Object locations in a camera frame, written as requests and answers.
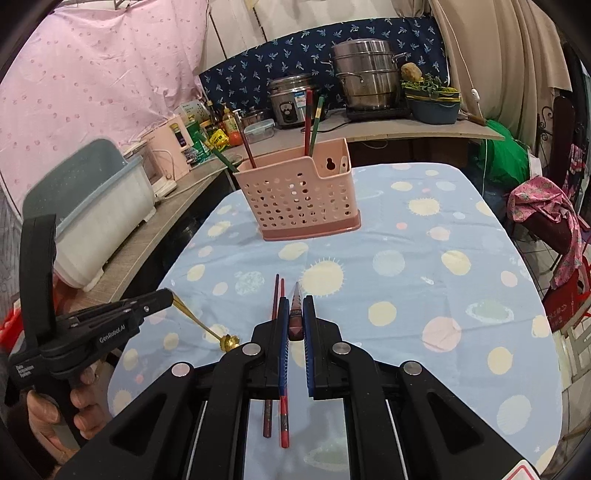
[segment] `navy patterned cloth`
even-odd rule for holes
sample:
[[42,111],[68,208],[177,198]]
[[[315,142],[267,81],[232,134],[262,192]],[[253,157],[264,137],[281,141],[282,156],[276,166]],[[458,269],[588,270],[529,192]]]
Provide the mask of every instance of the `navy patterned cloth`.
[[437,22],[420,18],[370,18],[341,22],[313,30],[302,30],[272,40],[227,59],[200,75],[207,96],[214,104],[227,103],[232,109],[268,107],[267,85],[272,79],[311,73],[327,95],[327,107],[345,106],[343,90],[329,65],[332,46],[346,40],[380,38],[390,41],[396,53],[407,52],[407,61],[423,73],[447,83],[447,60]]

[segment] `gold spoon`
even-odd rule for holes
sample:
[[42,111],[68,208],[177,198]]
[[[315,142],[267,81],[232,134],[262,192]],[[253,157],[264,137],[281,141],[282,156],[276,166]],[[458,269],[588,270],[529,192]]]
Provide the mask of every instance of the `gold spoon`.
[[240,345],[240,339],[236,335],[224,335],[220,337],[217,333],[211,330],[211,328],[207,327],[193,314],[193,312],[191,312],[191,310],[187,308],[183,301],[179,297],[177,297],[176,293],[173,293],[173,305],[176,308],[178,308],[179,311],[183,312],[187,317],[189,317],[192,321],[197,323],[197,325],[199,325],[207,333],[217,338],[220,342],[220,348],[223,352],[228,353],[230,350]]

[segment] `white plastic container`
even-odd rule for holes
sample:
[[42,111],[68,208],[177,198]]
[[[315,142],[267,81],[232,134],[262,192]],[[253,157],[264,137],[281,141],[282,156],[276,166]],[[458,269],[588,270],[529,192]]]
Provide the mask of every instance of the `white plastic container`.
[[154,191],[142,157],[126,162],[98,139],[64,160],[27,194],[25,218],[57,215],[54,263],[69,286],[89,291],[125,238],[154,213]]
[[103,192],[88,198],[56,229],[54,269],[69,286],[91,290],[103,265],[142,220],[156,213],[154,191],[137,158]]
[[268,120],[263,120],[262,122],[248,125],[248,127],[244,129],[244,135],[246,136],[248,143],[260,142],[275,135],[274,127],[275,121],[270,118]]

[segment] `light blue tablecloth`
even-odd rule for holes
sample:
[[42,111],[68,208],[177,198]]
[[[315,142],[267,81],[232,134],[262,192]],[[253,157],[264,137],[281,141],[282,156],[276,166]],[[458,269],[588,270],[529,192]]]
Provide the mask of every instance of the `light blue tablecloth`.
[[[343,339],[382,362],[421,362],[536,464],[560,436],[560,374],[544,309],[512,242],[456,168],[378,165],[353,175],[358,231],[265,242],[235,192],[161,287],[219,333],[246,342],[269,319],[275,274],[290,299],[300,280]],[[112,413],[175,362],[199,366],[220,356],[213,337],[176,309],[149,317],[115,370]],[[290,345],[288,375],[291,447],[280,448],[278,418],[273,438],[262,437],[262,404],[253,402],[245,479],[348,479],[342,402],[307,398],[302,342]]]

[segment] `green chopstick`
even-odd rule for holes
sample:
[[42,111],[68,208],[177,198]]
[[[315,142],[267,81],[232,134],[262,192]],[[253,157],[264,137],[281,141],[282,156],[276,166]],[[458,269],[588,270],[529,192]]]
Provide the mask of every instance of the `green chopstick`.
[[[200,132],[194,132],[194,135],[199,139],[199,141],[203,145],[205,145],[206,143],[208,143],[208,140]],[[220,160],[222,160],[222,162],[228,167],[228,170],[230,170],[232,173],[238,173],[238,169],[217,148],[215,148],[215,147],[212,148],[212,153],[217,158],[219,158]]]
[[310,139],[310,156],[314,153],[314,144],[316,143],[316,134],[318,133],[318,124],[320,123],[320,115],[322,115],[322,106],[324,105],[324,95],[318,99],[318,108],[316,108],[316,116],[314,117],[314,127],[312,128],[312,138]]

